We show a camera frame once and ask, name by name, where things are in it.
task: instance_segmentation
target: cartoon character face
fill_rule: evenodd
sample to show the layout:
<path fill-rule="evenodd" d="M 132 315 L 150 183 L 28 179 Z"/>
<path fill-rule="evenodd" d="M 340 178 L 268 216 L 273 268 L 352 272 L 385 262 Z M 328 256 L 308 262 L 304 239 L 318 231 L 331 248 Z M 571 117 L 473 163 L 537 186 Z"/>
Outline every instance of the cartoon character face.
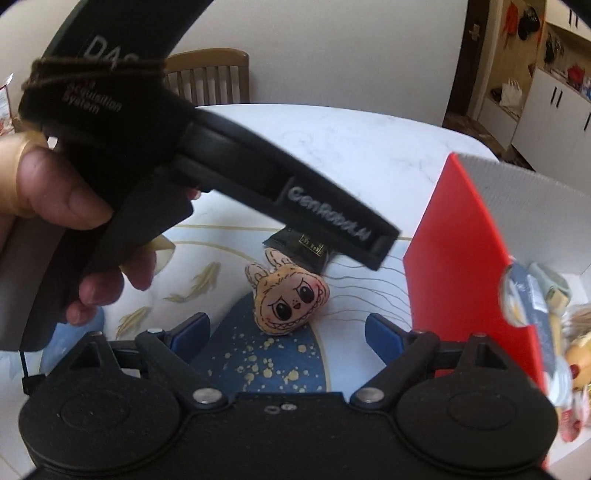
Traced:
<path fill-rule="evenodd" d="M 267 248 L 265 256 L 274 271 L 259 264 L 246 268 L 246 277 L 255 289 L 255 321 L 269 335 L 285 335 L 305 324 L 326 303 L 329 286 L 277 250 Z"/>

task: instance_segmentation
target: black packet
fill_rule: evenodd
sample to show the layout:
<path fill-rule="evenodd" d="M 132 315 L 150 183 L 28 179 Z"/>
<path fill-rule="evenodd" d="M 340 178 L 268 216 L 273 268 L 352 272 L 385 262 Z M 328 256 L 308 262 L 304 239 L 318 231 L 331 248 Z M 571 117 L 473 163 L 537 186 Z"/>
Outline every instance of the black packet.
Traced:
<path fill-rule="evenodd" d="M 271 235 L 263 245 L 279 250 L 294 263 L 316 275 L 322 275 L 326 265 L 337 253 L 327 245 L 289 227 Z"/>

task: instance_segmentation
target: white bag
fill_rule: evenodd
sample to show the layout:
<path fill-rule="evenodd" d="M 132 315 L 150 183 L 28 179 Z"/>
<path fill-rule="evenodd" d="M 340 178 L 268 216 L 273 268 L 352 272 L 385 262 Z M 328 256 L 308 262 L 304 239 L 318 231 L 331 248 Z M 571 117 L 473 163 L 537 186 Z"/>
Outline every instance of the white bag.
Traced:
<path fill-rule="evenodd" d="M 521 104 L 521 87 L 515 79 L 509 79 L 509 83 L 503 83 L 501 93 L 501 106 L 518 107 Z"/>

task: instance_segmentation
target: doorway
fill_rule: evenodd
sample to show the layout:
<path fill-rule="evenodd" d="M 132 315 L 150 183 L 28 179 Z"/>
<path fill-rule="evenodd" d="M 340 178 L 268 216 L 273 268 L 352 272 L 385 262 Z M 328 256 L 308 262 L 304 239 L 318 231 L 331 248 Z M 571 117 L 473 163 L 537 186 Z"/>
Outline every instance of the doorway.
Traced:
<path fill-rule="evenodd" d="M 486 33 L 489 6 L 488 0 L 468 0 L 462 46 L 447 112 L 458 115 L 466 115 L 468 112 Z"/>

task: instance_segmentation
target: screw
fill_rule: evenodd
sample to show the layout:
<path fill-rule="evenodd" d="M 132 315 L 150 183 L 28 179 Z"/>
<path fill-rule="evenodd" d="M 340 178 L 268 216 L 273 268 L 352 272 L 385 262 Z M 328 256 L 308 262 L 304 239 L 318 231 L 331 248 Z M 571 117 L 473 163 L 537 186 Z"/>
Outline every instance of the screw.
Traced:
<path fill-rule="evenodd" d="M 386 395 L 379 388 L 365 387 L 357 390 L 355 396 L 363 403 L 377 403 L 382 401 Z"/>
<path fill-rule="evenodd" d="M 284 411 L 294 411 L 297 410 L 297 405 L 294 405 L 293 403 L 284 403 L 281 406 L 281 409 Z"/>
<path fill-rule="evenodd" d="M 222 392 L 215 388 L 200 388 L 193 392 L 193 398 L 203 405 L 211 405 L 223 397 Z"/>
<path fill-rule="evenodd" d="M 268 413 L 269 415 L 277 415 L 278 413 L 281 412 L 281 409 L 275 405 L 267 405 L 264 409 L 265 413 Z"/>

